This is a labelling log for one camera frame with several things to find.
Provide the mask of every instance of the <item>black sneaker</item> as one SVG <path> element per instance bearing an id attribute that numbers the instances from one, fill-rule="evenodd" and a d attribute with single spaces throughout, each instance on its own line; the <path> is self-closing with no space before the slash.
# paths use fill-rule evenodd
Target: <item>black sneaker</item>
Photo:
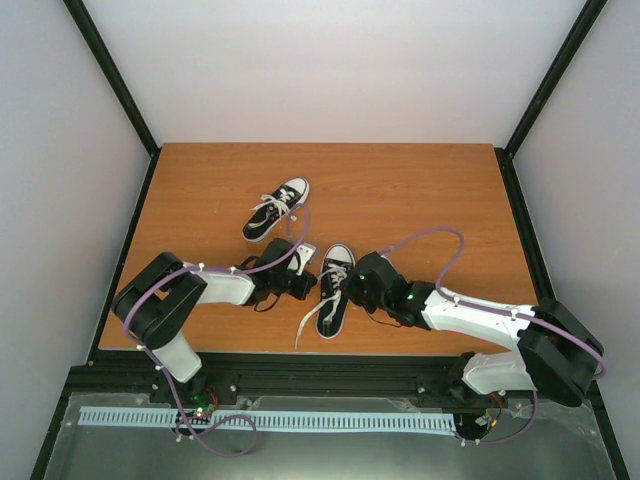
<path id="1" fill-rule="evenodd" d="M 356 264 L 351 250 L 344 245 L 333 245 L 322 260 L 320 292 L 326 301 L 318 312 L 316 328 L 323 338 L 335 338 L 342 331 L 349 299 L 340 292 L 340 284 Z"/>
<path id="2" fill-rule="evenodd" d="M 242 229 L 242 236 L 250 242 L 259 242 L 266 237 L 282 217 L 309 195 L 309 182 L 304 178 L 293 178 L 280 185 L 271 195 L 262 195 L 262 203 Z"/>

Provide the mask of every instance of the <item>wooden tabletop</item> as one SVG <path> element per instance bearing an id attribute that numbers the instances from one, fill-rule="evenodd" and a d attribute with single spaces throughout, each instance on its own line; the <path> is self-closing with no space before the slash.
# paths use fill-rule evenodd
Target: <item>wooden tabletop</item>
<path id="1" fill-rule="evenodd" d="M 344 243 L 356 258 L 433 226 L 466 236 L 462 258 L 444 285 L 459 293 L 505 303 L 535 303 L 535 295 L 500 171 L 491 145 L 468 144 L 165 144 L 138 223 L 120 287 L 164 251 L 183 261 L 227 267 L 258 255 L 261 243 L 242 238 L 249 209 L 260 195 L 302 176 L 310 182 L 307 242 L 321 259 Z M 294 222 L 302 231 L 303 214 Z M 394 252 L 394 267 L 408 280 L 435 281 L 457 248 L 440 233 Z M 310 269 L 318 273 L 320 261 Z M 319 301 L 287 295 L 266 313 L 251 307 L 201 305 L 184 331 L 201 351 L 293 352 L 300 319 Z M 378 311 L 376 319 L 391 321 Z M 492 353 L 500 347 L 465 335 L 392 328 L 349 306 L 342 333 L 333 340 L 307 324 L 298 352 L 353 354 Z M 128 349 L 122 323 L 110 315 L 100 348 Z"/>

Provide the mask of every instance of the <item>black metal frame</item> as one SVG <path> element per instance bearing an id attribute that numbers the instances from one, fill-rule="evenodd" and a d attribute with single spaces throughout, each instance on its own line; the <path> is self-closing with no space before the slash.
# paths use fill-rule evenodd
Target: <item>black metal frame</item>
<path id="1" fill-rule="evenodd" d="M 63 418 L 68 398 L 72 393 L 152 393 L 151 384 L 158 375 L 143 352 L 101 351 L 98 350 L 97 346 L 158 162 L 160 148 L 156 145 L 82 0 L 64 0 L 64 3 L 113 88 L 133 128 L 147 149 L 150 161 L 91 345 L 87 365 L 72 367 L 69 372 L 58 408 L 35 465 L 32 479 L 44 477 L 48 459 L 60 428 L 60 422 Z M 538 299 L 555 297 L 524 196 L 520 189 L 513 158 L 605 4 L 606 0 L 586 1 L 584 8 L 549 67 L 508 144 L 505 148 L 495 149 Z M 461 413 L 468 410 L 461 409 L 449 400 L 439 398 L 437 395 L 429 395 L 428 391 L 418 393 L 419 386 L 430 384 L 432 379 L 441 376 L 442 372 L 452 365 L 453 357 L 213 353 L 204 353 L 201 354 L 201 357 L 204 371 L 216 376 L 216 382 L 218 388 L 223 391 L 221 397 L 223 397 L 225 403 L 233 402 L 235 395 L 238 393 L 245 396 L 382 396 L 409 398 L 422 407 L 437 407 L 450 412 Z M 595 382 L 588 393 L 588 399 L 594 407 L 596 419 L 617 478 L 629 478 L 602 402 L 602 397 Z"/>

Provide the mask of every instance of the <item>wall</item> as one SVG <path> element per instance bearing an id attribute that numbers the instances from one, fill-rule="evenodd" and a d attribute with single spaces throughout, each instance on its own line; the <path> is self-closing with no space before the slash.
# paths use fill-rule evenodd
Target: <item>wall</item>
<path id="1" fill-rule="evenodd" d="M 62 2 L 5 2 L 0 44 L 0 465 L 13 480 L 86 359 L 146 156 Z"/>
<path id="2" fill-rule="evenodd" d="M 87 0 L 161 142 L 493 142 L 583 0 Z"/>
<path id="3" fill-rule="evenodd" d="M 600 382 L 640 478 L 640 3 L 609 2 L 516 156 L 559 299 L 606 349 Z"/>

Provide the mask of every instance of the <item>shoelace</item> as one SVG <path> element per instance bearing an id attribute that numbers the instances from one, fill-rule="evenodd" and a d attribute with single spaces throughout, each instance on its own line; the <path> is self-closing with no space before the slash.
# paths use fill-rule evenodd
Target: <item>shoelace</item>
<path id="1" fill-rule="evenodd" d="M 320 280 L 325 275 L 329 275 L 329 279 L 331 280 L 331 286 L 336 291 L 332 296 L 325 298 L 318 303 L 315 307 L 313 307 L 303 318 L 300 320 L 300 325 L 298 326 L 298 332 L 296 333 L 296 342 L 294 345 L 294 349 L 298 349 L 298 340 L 300 340 L 300 335 L 302 335 L 302 331 L 304 327 L 307 325 L 309 319 L 322 307 L 324 307 L 327 302 L 333 302 L 333 308 L 329 315 L 322 319 L 323 322 L 330 323 L 333 320 L 333 315 L 336 313 L 338 309 L 338 304 L 340 303 L 340 298 L 342 297 L 342 292 L 340 291 L 340 284 L 342 281 L 347 278 L 347 269 L 341 265 L 336 265 L 335 263 L 327 263 L 329 267 L 326 271 L 322 272 L 318 276 L 318 280 Z"/>
<path id="2" fill-rule="evenodd" d="M 283 215 L 286 215 L 287 213 L 289 213 L 289 207 L 287 206 L 286 202 L 291 200 L 295 194 L 293 192 L 287 191 L 284 188 L 281 188 L 278 193 L 279 193 L 278 198 L 275 198 L 273 195 L 262 195 L 260 197 L 260 200 L 262 200 L 262 203 L 259 203 L 258 205 L 253 207 L 251 210 L 260 210 L 262 207 L 266 205 L 269 205 L 269 206 L 273 205 L 275 208 L 278 209 L 278 217 L 282 217 Z M 248 226 L 250 228 L 260 227 L 261 225 L 264 225 L 265 223 L 267 223 L 269 218 L 270 218 L 270 215 L 267 210 L 267 214 L 265 215 L 264 220 L 262 220 L 261 222 L 249 223 Z"/>

